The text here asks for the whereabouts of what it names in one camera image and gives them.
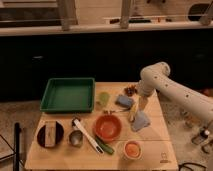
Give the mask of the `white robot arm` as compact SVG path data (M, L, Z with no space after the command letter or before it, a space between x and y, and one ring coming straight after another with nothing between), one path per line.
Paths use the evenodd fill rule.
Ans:
M158 90L205 123L213 122L213 100L171 80L169 75L170 66L166 62L158 62L144 67L140 71L141 80L137 85L138 94L149 97L154 90Z

